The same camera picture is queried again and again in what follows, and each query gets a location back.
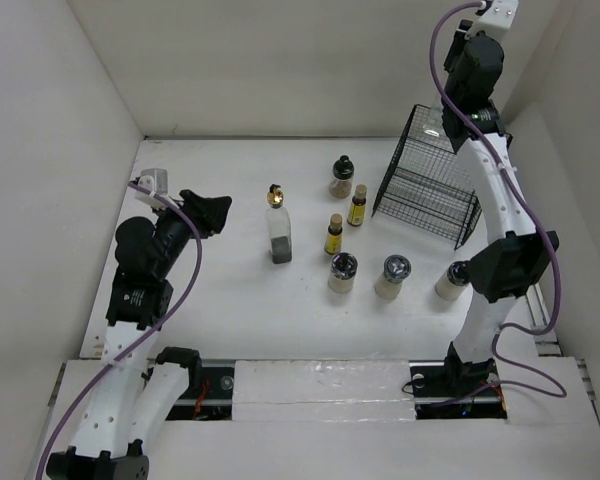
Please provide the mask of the oil bottle with dark contents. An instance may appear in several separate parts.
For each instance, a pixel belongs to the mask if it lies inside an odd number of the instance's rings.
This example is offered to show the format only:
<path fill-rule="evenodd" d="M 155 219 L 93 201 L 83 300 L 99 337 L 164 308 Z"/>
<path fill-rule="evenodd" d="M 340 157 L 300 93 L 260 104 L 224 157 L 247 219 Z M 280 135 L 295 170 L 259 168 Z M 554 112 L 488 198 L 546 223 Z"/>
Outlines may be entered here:
<path fill-rule="evenodd" d="M 269 210 L 266 222 L 270 241 L 270 255 L 274 264 L 292 260 L 291 222 L 284 207 L 284 193 L 280 185 L 271 184 L 267 193 Z"/>

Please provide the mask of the clear oil bottle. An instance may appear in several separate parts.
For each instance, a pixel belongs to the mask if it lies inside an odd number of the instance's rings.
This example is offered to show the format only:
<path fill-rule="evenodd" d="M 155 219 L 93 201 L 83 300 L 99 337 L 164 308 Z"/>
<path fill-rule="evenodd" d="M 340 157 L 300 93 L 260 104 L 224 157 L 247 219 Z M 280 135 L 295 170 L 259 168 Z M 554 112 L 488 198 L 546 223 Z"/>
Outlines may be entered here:
<path fill-rule="evenodd" d="M 443 126 L 443 107 L 440 101 L 434 102 L 428 109 L 422 130 L 426 135 L 434 138 L 445 136 Z"/>

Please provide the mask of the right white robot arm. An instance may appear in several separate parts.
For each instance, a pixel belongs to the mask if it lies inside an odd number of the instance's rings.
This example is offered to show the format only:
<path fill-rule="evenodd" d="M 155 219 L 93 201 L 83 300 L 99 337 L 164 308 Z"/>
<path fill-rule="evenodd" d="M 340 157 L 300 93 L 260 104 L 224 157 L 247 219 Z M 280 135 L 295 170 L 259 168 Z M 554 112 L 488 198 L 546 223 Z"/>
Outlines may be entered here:
<path fill-rule="evenodd" d="M 491 100 L 504 66 L 505 29 L 482 19 L 461 21 L 443 65 L 447 77 L 434 82 L 444 133 L 469 175 L 487 230 L 486 247 L 468 262 L 473 296 L 442 369 L 442 381 L 457 399 L 502 385 L 495 363 L 500 335 L 512 325 L 507 318 L 546 269 L 559 269 L 558 236 L 544 229 L 519 190 Z"/>

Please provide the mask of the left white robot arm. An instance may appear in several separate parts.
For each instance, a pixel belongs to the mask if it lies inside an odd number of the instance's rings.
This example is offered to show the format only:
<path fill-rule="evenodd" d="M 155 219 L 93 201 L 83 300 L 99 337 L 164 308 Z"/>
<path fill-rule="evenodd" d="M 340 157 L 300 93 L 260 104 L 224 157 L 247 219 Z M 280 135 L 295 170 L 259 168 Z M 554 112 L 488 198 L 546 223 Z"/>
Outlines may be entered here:
<path fill-rule="evenodd" d="M 187 299 L 202 264 L 178 299 L 167 276 L 189 242 L 220 233 L 232 200 L 183 190 L 173 202 L 136 183 L 156 214 L 135 216 L 115 231 L 117 262 L 105 319 L 101 370 L 72 401 L 40 456 L 38 479 L 145 479 L 149 444 L 180 396 L 202 387 L 196 350 L 167 347 L 148 364 L 164 324 Z"/>

